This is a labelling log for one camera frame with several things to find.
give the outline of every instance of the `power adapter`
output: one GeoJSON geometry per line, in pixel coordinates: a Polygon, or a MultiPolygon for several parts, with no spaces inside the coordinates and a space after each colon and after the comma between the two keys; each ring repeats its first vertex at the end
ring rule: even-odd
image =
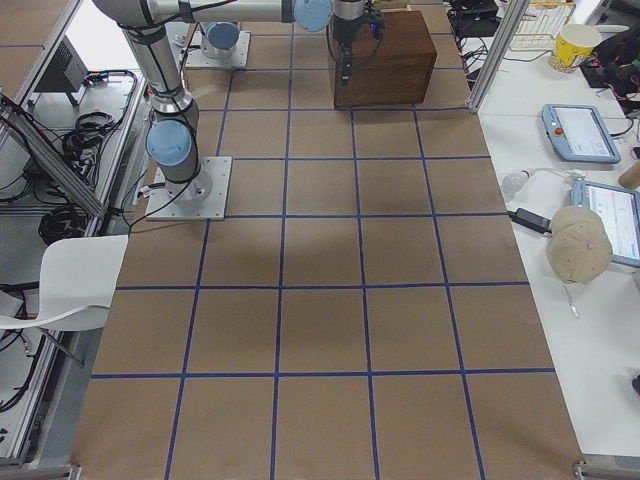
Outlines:
{"type": "Polygon", "coordinates": [[[540,215],[536,215],[529,210],[525,210],[524,208],[519,208],[515,212],[508,212],[509,218],[513,223],[517,223],[522,225],[523,227],[527,227],[530,230],[538,233],[551,233],[551,220],[545,217],[541,217],[540,215]]]}

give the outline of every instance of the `yellow cup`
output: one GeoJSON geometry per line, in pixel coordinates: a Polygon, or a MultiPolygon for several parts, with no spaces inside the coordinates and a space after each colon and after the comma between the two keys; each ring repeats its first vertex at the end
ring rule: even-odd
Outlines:
{"type": "Polygon", "coordinates": [[[591,55],[601,41],[600,32],[589,25],[565,25],[556,38],[549,65],[561,72],[571,73],[591,55]]]}

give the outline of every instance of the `dark wooden box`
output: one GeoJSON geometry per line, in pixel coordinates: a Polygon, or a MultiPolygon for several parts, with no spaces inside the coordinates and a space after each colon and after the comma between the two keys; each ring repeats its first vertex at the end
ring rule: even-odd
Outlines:
{"type": "MultiPolygon", "coordinates": [[[[337,55],[337,45],[332,43],[337,55]]],[[[332,79],[335,108],[424,100],[436,62],[436,48],[422,13],[385,13],[384,39],[372,57],[377,43],[370,27],[363,27],[360,39],[353,44],[353,75],[347,85],[341,85],[340,65],[336,65],[332,79]]]]}

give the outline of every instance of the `floor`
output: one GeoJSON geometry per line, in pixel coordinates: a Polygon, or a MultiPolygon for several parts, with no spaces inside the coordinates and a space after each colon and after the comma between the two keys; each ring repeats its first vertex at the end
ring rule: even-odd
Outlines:
{"type": "Polygon", "coordinates": [[[98,479],[571,479],[580,452],[441,4],[425,101],[332,108],[323,35],[190,72],[227,218],[131,236],[71,452],[98,479]]]}

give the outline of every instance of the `electronic equipment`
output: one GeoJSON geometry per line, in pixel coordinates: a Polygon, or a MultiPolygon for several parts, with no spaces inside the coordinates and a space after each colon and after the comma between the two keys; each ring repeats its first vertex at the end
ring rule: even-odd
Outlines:
{"type": "Polygon", "coordinates": [[[455,36],[492,37],[500,20],[498,6],[491,0],[453,0],[447,17],[455,36]]]}
{"type": "Polygon", "coordinates": [[[618,163],[620,153],[596,107],[542,107],[542,121],[558,156],[568,162],[618,163]]]}
{"type": "Polygon", "coordinates": [[[622,187],[578,180],[571,204],[588,207],[602,218],[613,248],[613,261],[640,267],[640,193],[622,187]]]}
{"type": "Polygon", "coordinates": [[[87,73],[87,67],[65,36],[38,82],[35,92],[77,92],[82,87],[87,73]]]}

